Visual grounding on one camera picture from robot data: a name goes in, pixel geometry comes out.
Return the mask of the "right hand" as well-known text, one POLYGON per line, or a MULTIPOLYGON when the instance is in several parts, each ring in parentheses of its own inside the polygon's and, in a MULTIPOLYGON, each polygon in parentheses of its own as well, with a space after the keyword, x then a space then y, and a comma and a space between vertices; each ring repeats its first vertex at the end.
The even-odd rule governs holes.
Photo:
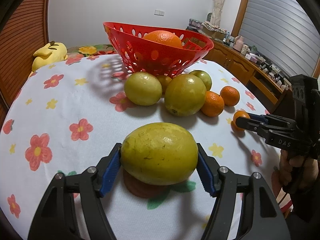
POLYGON ((319 162, 300 155, 293 157, 286 150, 281 150, 279 173, 284 192, 295 193, 316 181, 319 162))

